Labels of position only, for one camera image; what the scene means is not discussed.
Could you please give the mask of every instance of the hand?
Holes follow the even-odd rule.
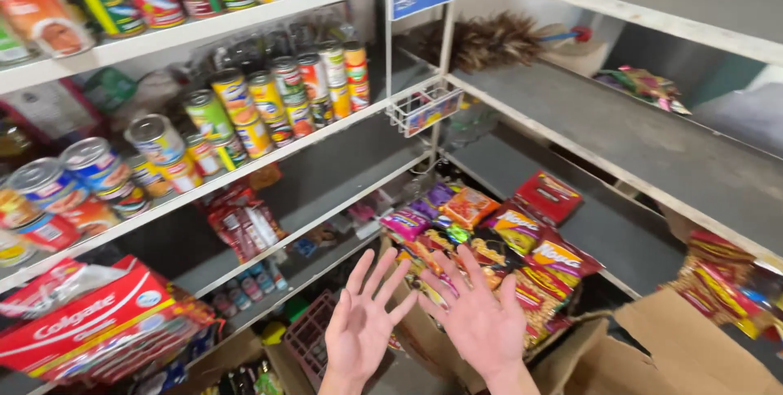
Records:
[[[436,262],[449,275],[460,296],[426,270],[421,279],[443,297],[449,311],[423,294],[419,294],[419,304],[445,328],[460,356],[484,378],[493,395],[537,393],[522,362],[527,320],[515,296],[514,274],[506,276],[500,285],[498,302],[470,250],[460,245],[457,252],[473,288],[465,282],[455,263],[436,251],[433,253]]]
[[[409,260],[400,263],[373,300],[380,280],[394,263],[394,249],[386,250],[362,289],[364,276],[373,257],[373,250],[367,250],[358,261],[332,314],[326,332],[329,364],[319,390],[321,395],[361,393],[364,383],[384,357],[392,329],[416,303],[416,293],[411,292],[391,312],[387,313],[385,308],[395,288],[405,277],[410,267]]]

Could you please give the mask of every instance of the left hand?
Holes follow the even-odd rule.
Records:
[[[339,385],[341,388],[336,393],[340,394],[360,393],[364,383],[380,365],[392,329],[416,303],[416,293],[411,292],[391,312],[387,313],[385,308],[395,288],[405,277],[410,267],[409,260],[400,263],[373,300],[384,273],[394,263],[394,249],[386,250],[362,289],[374,254],[371,249],[364,253],[340,293],[340,301],[325,335],[329,363],[321,393],[326,389],[324,385]]]

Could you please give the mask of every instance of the wire basket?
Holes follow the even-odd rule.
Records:
[[[283,335],[283,343],[296,357],[316,390],[327,371],[327,343],[323,335],[336,306],[337,300],[331,291],[325,290]]]
[[[391,124],[397,125],[405,138],[412,137],[460,109],[463,90],[445,79],[397,100],[387,110]]]

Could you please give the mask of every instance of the right hand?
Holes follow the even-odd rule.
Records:
[[[500,285],[498,302],[484,280],[484,273],[465,245],[457,247],[473,288],[465,282],[454,262],[442,252],[433,253],[436,262],[448,274],[457,297],[430,271],[421,273],[449,305],[449,311],[419,294],[419,305],[445,328],[460,356],[481,375],[488,385],[504,380],[524,369],[524,332],[527,320],[515,296],[516,279],[509,274]]]

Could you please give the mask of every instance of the plastic crate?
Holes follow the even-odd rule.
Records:
[[[305,370],[316,391],[327,371],[327,343],[323,335],[336,306],[337,300],[331,291],[324,291],[283,335],[283,343]]]

